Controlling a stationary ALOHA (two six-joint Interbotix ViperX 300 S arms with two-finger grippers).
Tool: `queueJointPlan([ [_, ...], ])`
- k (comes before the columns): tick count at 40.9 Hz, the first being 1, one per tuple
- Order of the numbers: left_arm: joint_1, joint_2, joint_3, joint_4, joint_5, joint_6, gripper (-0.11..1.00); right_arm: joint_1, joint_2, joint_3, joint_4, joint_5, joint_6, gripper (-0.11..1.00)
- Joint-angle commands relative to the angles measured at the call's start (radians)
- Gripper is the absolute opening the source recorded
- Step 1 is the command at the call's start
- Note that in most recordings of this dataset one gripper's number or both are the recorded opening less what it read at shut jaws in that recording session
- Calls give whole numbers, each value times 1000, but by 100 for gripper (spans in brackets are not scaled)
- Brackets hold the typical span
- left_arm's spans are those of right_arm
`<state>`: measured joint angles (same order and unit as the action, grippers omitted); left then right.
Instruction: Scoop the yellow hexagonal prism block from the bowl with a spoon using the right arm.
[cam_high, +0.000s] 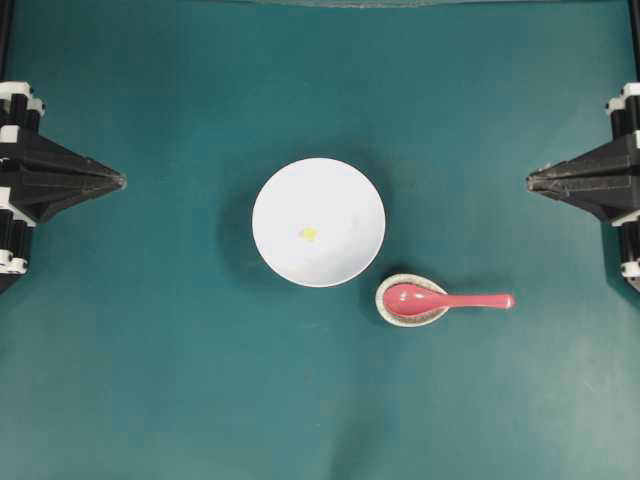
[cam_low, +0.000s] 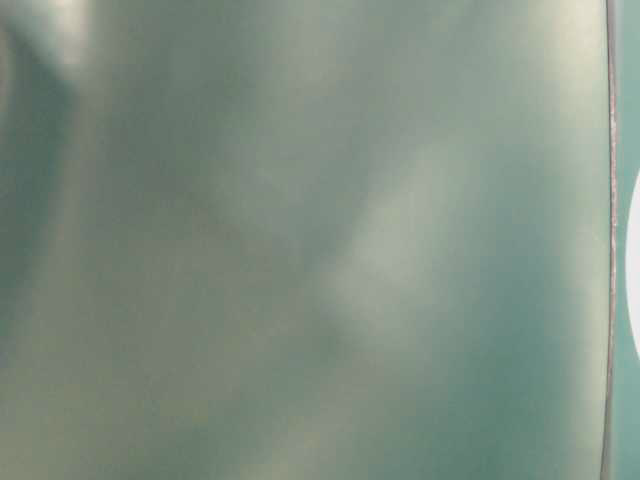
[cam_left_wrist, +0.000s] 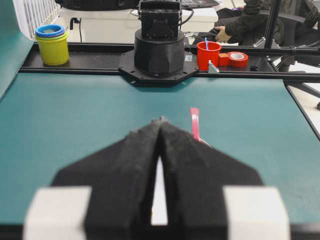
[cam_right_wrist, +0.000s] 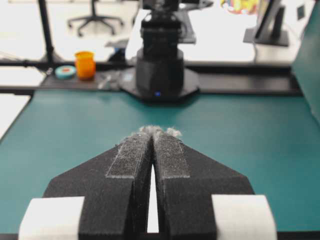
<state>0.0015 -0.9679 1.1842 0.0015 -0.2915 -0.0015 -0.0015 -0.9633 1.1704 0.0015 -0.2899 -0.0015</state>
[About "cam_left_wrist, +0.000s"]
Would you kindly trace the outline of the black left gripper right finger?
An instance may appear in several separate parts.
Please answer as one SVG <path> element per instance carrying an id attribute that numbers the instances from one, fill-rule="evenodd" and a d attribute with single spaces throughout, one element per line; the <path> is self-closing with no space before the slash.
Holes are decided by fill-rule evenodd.
<path id="1" fill-rule="evenodd" d="M 168 223 L 186 240 L 288 240 L 277 188 L 252 167 L 194 140 L 168 122 L 159 128 Z"/>

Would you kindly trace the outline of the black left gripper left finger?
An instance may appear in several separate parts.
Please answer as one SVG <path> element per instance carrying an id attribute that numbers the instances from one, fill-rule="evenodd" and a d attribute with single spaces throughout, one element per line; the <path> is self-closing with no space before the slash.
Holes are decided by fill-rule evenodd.
<path id="1" fill-rule="evenodd" d="M 160 122 L 61 168 L 39 188 L 24 220 L 26 240 L 128 240 L 150 223 Z"/>

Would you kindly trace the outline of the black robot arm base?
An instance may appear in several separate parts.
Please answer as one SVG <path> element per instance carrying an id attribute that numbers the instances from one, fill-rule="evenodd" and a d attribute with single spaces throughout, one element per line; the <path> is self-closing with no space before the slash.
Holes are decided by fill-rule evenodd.
<path id="1" fill-rule="evenodd" d="M 134 49 L 121 55 L 118 70 L 143 84 L 175 84 L 199 72 L 197 57 L 185 50 L 182 5 L 178 0 L 141 0 L 141 28 Z"/>

